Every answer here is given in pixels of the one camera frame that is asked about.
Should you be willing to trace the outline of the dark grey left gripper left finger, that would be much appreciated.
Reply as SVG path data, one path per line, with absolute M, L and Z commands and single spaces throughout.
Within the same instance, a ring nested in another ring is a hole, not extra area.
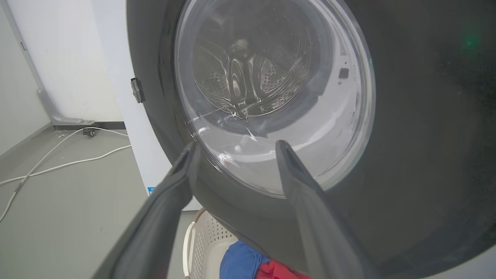
M 193 199 L 200 147 L 186 145 L 111 249 L 94 279 L 165 279 L 181 211 Z

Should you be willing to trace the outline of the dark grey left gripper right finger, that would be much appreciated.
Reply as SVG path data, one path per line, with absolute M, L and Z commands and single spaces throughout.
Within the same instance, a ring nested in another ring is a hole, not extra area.
M 283 192 L 298 221 L 313 279 L 377 279 L 379 272 L 291 145 L 277 141 Z

